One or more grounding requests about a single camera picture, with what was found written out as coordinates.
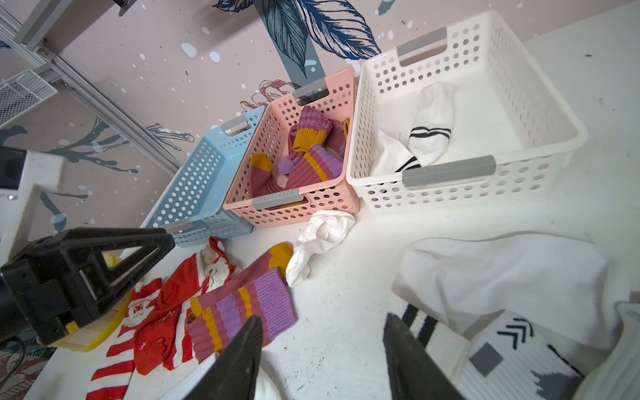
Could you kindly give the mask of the purple yellow striped sock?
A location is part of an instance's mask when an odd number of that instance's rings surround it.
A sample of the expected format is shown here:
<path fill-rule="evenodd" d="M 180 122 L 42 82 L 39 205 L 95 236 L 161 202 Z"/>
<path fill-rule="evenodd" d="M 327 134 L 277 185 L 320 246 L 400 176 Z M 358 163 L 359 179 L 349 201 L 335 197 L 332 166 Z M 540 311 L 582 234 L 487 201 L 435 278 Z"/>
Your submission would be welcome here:
<path fill-rule="evenodd" d="M 266 154 L 257 153 L 251 156 L 248 180 L 251 198 L 338 178 L 343 171 L 343 160 L 332 155 L 324 146 L 313 145 L 295 166 L 291 166 L 286 160 L 278 166 L 285 167 L 285 171 L 288 172 L 284 187 L 278 185 L 276 176 L 273 174 L 273 164 Z"/>

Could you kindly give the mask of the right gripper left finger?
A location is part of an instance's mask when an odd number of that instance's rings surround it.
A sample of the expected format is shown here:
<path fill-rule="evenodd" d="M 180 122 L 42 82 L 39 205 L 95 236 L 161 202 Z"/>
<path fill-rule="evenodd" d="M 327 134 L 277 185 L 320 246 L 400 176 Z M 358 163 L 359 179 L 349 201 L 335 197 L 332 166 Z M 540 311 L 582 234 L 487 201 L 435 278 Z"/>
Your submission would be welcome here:
<path fill-rule="evenodd" d="M 263 322 L 251 316 L 186 400 L 253 400 L 263 347 Z"/>

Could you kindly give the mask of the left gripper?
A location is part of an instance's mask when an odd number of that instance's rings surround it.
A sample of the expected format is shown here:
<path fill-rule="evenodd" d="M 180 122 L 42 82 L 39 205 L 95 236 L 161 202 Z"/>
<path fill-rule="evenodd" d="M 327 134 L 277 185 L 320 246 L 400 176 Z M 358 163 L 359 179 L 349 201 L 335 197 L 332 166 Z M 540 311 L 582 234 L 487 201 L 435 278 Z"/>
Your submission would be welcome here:
<path fill-rule="evenodd" d="M 48 346 L 98 321 L 175 246 L 162 228 L 74 228 L 29 243 L 1 267 L 1 339 Z"/>

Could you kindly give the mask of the white sock two black stripes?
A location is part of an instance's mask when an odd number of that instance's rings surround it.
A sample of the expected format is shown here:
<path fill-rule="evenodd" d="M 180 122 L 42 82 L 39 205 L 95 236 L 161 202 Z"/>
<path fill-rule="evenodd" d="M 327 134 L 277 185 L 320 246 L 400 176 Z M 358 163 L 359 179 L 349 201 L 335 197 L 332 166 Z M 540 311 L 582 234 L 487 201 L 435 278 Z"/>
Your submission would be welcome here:
<path fill-rule="evenodd" d="M 432 165 L 448 150 L 456 90 L 451 83 L 433 83 L 421 90 L 417 113 L 408 135 L 408 150 L 421 167 Z"/>

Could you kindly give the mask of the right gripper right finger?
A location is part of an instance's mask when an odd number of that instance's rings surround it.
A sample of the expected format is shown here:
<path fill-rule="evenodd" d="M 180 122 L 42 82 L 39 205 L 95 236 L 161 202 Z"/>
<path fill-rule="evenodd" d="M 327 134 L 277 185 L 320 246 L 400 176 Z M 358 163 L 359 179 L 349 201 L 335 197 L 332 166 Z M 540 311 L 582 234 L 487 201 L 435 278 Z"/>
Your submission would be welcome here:
<path fill-rule="evenodd" d="M 386 317 L 383 344 L 393 400 L 463 399 L 407 325 L 392 313 Z"/>

